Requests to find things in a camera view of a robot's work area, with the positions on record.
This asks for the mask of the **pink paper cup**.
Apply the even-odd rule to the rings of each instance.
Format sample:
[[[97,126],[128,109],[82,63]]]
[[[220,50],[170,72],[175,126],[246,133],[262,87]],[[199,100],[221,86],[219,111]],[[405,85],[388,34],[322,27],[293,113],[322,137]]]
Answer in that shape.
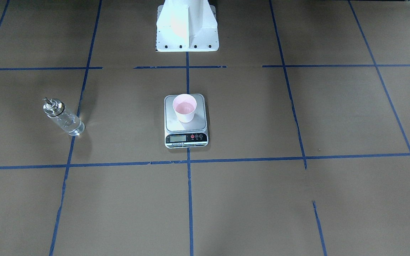
[[[197,101],[190,94],[180,94],[174,98],[172,107],[177,120],[181,123],[189,123],[195,116]]]

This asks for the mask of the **clear glass sauce bottle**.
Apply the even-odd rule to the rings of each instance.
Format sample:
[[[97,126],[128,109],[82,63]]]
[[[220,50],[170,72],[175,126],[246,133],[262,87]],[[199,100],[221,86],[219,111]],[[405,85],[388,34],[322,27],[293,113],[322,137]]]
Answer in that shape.
[[[70,136],[80,136],[85,124],[57,98],[44,98],[43,111],[57,126]]]

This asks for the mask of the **silver digital kitchen scale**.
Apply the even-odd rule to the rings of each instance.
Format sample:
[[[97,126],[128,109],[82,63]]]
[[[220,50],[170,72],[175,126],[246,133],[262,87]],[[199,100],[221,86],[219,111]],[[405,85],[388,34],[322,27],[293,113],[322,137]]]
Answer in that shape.
[[[202,94],[192,94],[197,101],[195,116],[189,123],[177,120],[172,107],[177,95],[164,98],[164,144],[169,149],[205,147],[209,143],[205,98]]]

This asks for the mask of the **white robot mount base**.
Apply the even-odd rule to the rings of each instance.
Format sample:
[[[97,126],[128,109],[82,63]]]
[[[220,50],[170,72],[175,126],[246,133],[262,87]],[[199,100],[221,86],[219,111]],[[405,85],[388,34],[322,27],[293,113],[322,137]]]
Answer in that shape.
[[[158,52],[215,52],[220,48],[216,8],[208,0],[165,0],[157,8]]]

